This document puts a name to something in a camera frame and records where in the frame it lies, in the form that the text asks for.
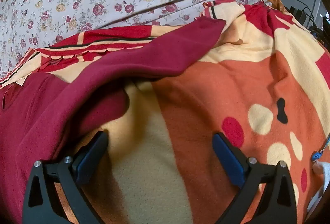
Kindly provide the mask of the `maroon fleece garment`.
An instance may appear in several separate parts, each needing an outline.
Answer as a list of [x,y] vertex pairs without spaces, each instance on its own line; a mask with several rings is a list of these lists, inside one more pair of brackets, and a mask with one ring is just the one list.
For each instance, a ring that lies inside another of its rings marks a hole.
[[126,78],[182,74],[218,41],[224,20],[200,17],[179,28],[114,27],[88,31],[44,50],[22,85],[1,89],[1,214],[21,223],[32,164],[53,160],[64,145],[121,117]]

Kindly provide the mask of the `red orange patterned blanket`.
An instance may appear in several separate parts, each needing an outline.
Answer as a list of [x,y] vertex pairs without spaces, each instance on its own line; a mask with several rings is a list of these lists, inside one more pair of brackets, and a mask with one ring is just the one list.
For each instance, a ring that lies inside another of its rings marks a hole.
[[329,51],[278,0],[206,2],[200,17],[225,21],[204,56],[174,77],[124,79],[121,117],[40,161],[107,133],[81,185],[103,223],[329,223]]

